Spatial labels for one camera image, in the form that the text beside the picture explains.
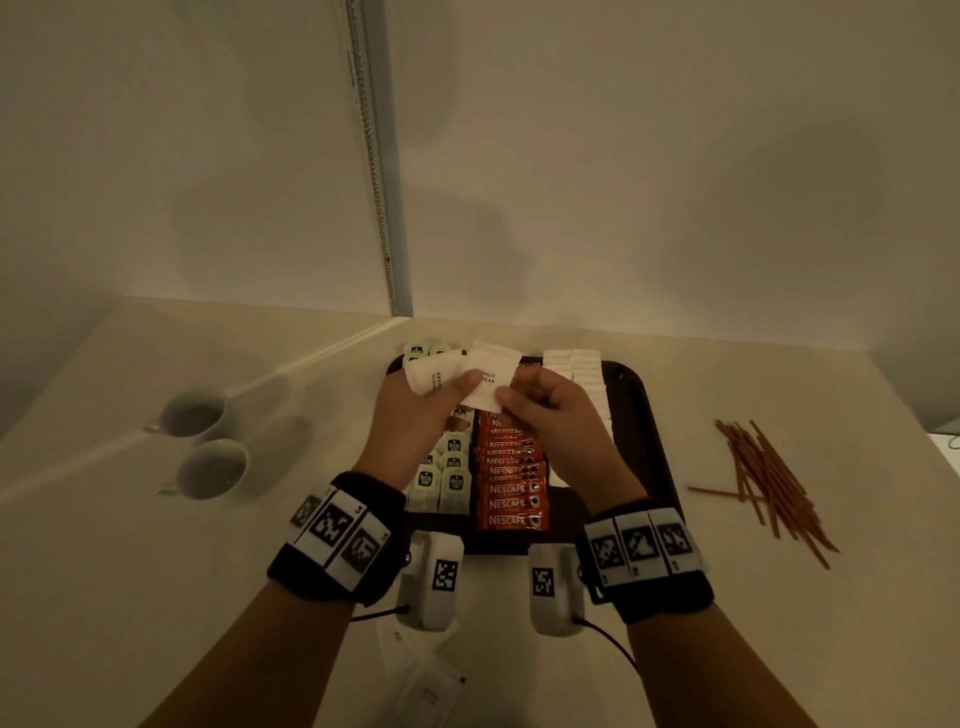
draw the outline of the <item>white table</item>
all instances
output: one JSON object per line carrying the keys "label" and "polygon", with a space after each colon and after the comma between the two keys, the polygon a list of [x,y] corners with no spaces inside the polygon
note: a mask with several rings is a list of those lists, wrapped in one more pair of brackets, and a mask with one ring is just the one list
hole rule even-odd
{"label": "white table", "polygon": [[[960,482],[866,356],[144,300],[118,305],[0,441],[0,724],[135,724],[259,589],[303,492],[352,464],[402,344],[474,337],[599,349],[641,376],[719,603],[821,725],[957,724]],[[244,393],[253,492],[157,494],[187,446],[140,427],[200,384]],[[732,487],[714,418],[764,428],[842,550],[833,571],[746,504],[684,489]],[[651,725],[612,646],[533,631],[524,567],[465,563],[450,725]],[[611,607],[588,617],[626,639]],[[384,723],[399,681],[373,624],[354,625],[320,723]]]}

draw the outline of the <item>hand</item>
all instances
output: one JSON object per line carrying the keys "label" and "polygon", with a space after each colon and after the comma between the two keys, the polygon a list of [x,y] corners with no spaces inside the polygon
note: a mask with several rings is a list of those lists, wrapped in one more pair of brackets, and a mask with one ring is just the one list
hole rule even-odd
{"label": "hand", "polygon": [[483,372],[472,369],[421,396],[410,389],[402,370],[387,376],[376,396],[370,436],[353,469],[402,491],[444,430],[467,428],[465,420],[450,417],[450,412],[482,380]]}
{"label": "hand", "polygon": [[550,465],[592,515],[646,496],[579,384],[539,365],[523,366],[495,395],[505,408],[501,418],[540,440]]}

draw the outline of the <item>power cord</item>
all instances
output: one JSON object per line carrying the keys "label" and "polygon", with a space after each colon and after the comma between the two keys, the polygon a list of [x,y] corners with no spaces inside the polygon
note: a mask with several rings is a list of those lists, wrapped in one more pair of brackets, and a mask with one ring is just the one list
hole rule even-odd
{"label": "power cord", "polygon": [[625,658],[627,658],[628,661],[630,661],[630,664],[634,666],[634,670],[635,670],[637,673],[639,673],[639,670],[636,669],[636,660],[634,660],[634,658],[630,656],[630,653],[627,652],[627,650],[625,650],[625,649],[623,648],[623,645],[622,645],[622,644],[620,644],[617,640],[615,640],[613,637],[610,636],[610,633],[609,633],[609,632],[607,632],[606,630],[601,629],[600,627],[598,627],[598,626],[597,626],[596,624],[594,624],[593,622],[587,621],[586,619],[583,619],[583,618],[580,618],[580,617],[577,617],[576,615],[574,615],[571,619],[573,620],[573,623],[574,623],[574,624],[582,624],[582,625],[585,626],[585,627],[589,627],[590,629],[592,629],[592,630],[594,630],[594,631],[596,631],[596,632],[599,632],[601,635],[603,635],[603,636],[606,637],[608,640],[610,640],[610,641],[613,643],[613,646],[616,647],[618,650],[620,650],[620,653],[621,653]]}
{"label": "power cord", "polygon": [[410,605],[404,604],[401,607],[395,607],[394,609],[388,609],[385,612],[373,612],[369,615],[360,615],[360,617],[354,617],[350,621],[367,621],[367,619],[376,619],[378,617],[388,617],[389,615],[405,615],[410,611]]}

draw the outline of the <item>plastic tray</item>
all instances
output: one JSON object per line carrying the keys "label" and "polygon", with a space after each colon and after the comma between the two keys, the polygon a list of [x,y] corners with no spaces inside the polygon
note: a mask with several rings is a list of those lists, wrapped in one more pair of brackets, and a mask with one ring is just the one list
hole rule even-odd
{"label": "plastic tray", "polygon": [[[523,364],[541,364],[539,356],[524,356]],[[387,374],[403,366],[403,355],[391,362]],[[663,453],[657,423],[654,421],[646,389],[636,372],[616,361],[602,362],[607,399],[613,420],[613,441],[624,462],[640,479],[647,492],[660,502],[669,504],[683,515],[670,467]],[[470,449],[470,471],[473,467]],[[407,524],[413,531],[442,531],[460,536],[464,550],[471,554],[525,556],[530,544],[572,544],[577,532],[589,519],[584,502],[570,488],[547,487],[550,502],[549,531],[481,531],[476,524],[477,491],[470,496],[469,516],[439,513],[408,513]]]}

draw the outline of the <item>wristband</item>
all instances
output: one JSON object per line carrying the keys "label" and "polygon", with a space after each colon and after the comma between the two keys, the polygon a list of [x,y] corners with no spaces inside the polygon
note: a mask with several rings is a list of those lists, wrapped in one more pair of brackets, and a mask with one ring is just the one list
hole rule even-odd
{"label": "wristband", "polygon": [[649,498],[606,511],[576,539],[583,580],[626,624],[713,603],[705,562],[675,508]]}
{"label": "wristband", "polygon": [[371,606],[389,591],[410,547],[405,503],[403,493],[376,478],[340,473],[294,514],[297,530],[267,576],[303,599]]}

